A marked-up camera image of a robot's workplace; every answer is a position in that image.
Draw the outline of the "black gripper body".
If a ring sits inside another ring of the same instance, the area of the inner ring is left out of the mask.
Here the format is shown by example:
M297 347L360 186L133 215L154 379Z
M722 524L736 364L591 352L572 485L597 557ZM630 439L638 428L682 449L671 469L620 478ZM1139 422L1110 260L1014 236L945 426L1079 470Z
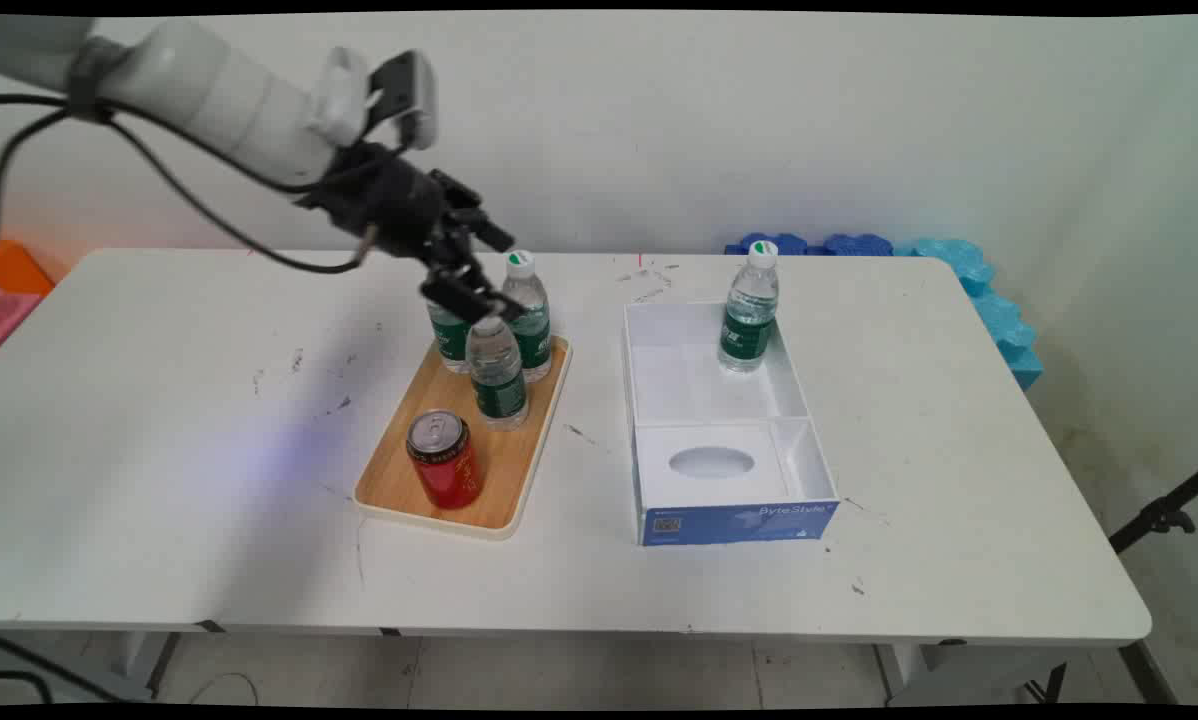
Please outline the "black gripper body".
M358 240L349 264L361 265L371 249L425 265L456 265L450 237L458 182L430 173L381 143L357 143L338 155L329 173L302 196L302 208L321 210L329 224Z

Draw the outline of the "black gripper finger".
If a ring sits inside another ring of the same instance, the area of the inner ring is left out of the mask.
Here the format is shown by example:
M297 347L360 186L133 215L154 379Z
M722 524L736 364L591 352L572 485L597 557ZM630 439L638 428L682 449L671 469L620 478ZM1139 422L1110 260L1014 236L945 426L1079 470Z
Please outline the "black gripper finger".
M442 223L447 231L472 234L494 252L509 252L516 240L512 232L500 228L483 208L479 192L458 181L443 170L430 170L429 179L442 190L444 211Z
M526 313L525 305L489 282L467 240L431 240L422 264L426 278L420 283L420 295L465 323L479 323L489 316L512 323Z

